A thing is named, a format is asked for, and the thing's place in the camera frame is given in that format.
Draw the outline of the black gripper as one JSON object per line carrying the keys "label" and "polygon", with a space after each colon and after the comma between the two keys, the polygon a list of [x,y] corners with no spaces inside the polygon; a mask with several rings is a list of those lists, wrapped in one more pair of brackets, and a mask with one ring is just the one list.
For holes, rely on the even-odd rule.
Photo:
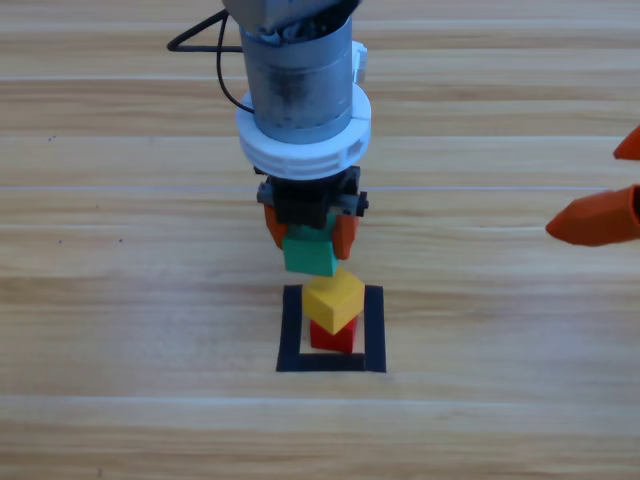
{"label": "black gripper", "polygon": [[334,253],[347,260],[358,230],[358,217],[369,208],[367,193],[359,190],[360,167],[314,180],[291,180],[267,175],[260,184],[257,201],[264,206],[266,226],[279,249],[283,248],[286,225],[323,229],[329,214],[333,227]]}

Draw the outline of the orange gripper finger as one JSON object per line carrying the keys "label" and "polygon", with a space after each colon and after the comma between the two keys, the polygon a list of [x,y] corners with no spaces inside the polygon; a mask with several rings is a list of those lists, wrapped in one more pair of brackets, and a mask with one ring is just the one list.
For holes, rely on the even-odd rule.
{"label": "orange gripper finger", "polygon": [[615,159],[640,160],[640,126],[631,131],[613,152]]}
{"label": "orange gripper finger", "polygon": [[547,225],[553,238],[579,246],[639,239],[639,185],[573,200]]}

